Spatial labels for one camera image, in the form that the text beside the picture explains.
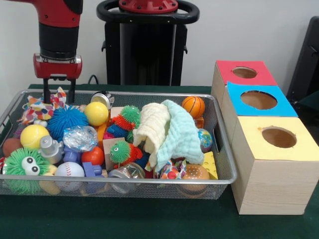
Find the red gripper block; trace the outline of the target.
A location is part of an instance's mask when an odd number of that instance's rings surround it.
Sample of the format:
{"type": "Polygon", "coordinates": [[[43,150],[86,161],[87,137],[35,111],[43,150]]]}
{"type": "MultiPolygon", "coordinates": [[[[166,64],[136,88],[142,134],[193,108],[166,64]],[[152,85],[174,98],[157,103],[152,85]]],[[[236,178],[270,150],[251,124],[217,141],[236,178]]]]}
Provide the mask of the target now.
{"type": "Polygon", "coordinates": [[[34,71],[37,78],[43,78],[43,102],[50,103],[51,92],[49,90],[49,79],[53,77],[64,77],[70,82],[68,90],[68,103],[74,103],[76,79],[82,71],[81,63],[50,63],[34,61],[34,71]]]}

